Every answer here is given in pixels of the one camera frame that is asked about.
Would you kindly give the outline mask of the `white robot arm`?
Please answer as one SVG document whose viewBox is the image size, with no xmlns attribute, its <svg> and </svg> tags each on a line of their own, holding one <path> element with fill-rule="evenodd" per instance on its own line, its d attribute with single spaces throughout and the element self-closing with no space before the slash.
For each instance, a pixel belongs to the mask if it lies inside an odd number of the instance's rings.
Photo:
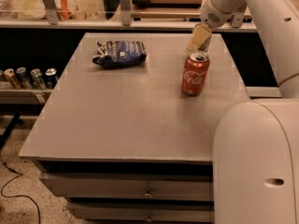
<svg viewBox="0 0 299 224">
<path fill-rule="evenodd" d="M 280 97 L 249 100 L 214 136 L 215 224 L 299 223 L 299 16 L 290 0 L 206 0 L 200 19 L 223 26 L 248 7 Z"/>
</svg>

